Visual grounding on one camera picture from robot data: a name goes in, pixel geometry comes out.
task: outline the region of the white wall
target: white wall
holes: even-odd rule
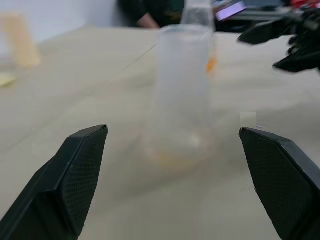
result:
[[[106,27],[126,25],[117,0],[0,0],[0,13],[6,11],[23,12],[37,42],[85,24]],[[8,49],[0,26],[0,54]]]

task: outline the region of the phone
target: phone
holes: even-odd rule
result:
[[[228,5],[224,9],[218,11],[215,16],[218,21],[223,21],[227,18],[230,18],[238,13],[243,12],[246,10],[246,5],[243,1],[239,1],[236,3],[231,3],[231,5]]]

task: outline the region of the white table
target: white table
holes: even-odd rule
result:
[[[191,172],[157,180],[135,155],[155,82],[157,33],[85,31],[45,43],[44,64],[0,90],[1,109],[15,115],[1,120],[12,136],[0,138],[1,146],[10,142],[0,149],[0,215],[66,137],[107,124],[81,240],[278,240],[253,189],[238,132],[240,112],[257,112],[257,125],[294,140],[320,165],[320,78],[315,71],[272,69],[288,38],[251,48],[237,44],[236,35],[218,35],[219,64],[210,83],[225,148]]]

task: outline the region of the red object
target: red object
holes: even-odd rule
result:
[[[295,9],[301,8],[306,4],[316,9],[318,8],[318,4],[320,4],[320,0],[291,0],[291,6]]]

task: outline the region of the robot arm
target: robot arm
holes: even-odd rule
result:
[[[320,69],[320,9],[307,10],[302,15],[290,12],[279,20],[257,24],[238,41],[264,44],[285,35],[292,27],[296,27],[296,35],[289,40],[287,57],[273,66],[291,73]]]

